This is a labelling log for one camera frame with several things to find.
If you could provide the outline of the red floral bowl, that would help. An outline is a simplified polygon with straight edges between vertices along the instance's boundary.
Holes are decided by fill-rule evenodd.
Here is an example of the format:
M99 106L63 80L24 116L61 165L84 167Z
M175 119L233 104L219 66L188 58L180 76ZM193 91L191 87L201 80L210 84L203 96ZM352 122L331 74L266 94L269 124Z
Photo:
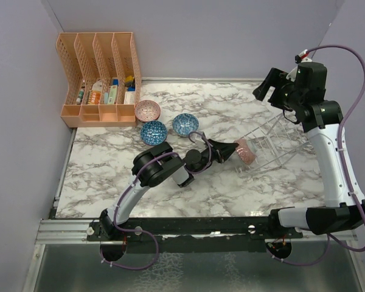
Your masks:
M246 139L237 139L234 142L238 144L235 150L241 161L246 165L251 165L256 159L255 145Z

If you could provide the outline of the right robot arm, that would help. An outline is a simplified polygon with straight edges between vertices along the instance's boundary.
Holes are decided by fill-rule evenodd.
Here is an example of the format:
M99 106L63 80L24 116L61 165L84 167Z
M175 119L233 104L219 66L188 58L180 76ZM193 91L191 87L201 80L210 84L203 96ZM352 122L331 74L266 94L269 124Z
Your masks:
M271 68L262 84L253 91L262 101L268 90L271 106L293 111L312 144L324 185L324 206L274 209L267 223L268 233L281 238L289 228L312 231L316 235L356 229L365 222L365 196L357 184L344 133L339 132L343 115L336 101L325 99L327 68L321 63L303 62L295 77Z

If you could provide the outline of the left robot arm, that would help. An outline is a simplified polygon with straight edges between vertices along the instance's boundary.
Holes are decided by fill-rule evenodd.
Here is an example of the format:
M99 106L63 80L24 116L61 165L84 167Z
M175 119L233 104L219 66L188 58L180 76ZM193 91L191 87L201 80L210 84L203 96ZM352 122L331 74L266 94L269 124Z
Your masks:
M172 178L179 187L188 186L194 176L206 171L213 162L227 161L236 151L238 143L217 142L203 139L206 149L189 150L184 158L163 142L138 154L133 160L131 177L127 188L119 195L113 206L103 210L99 221L101 233L109 240L120 237L122 224L128 221L131 211L151 188Z

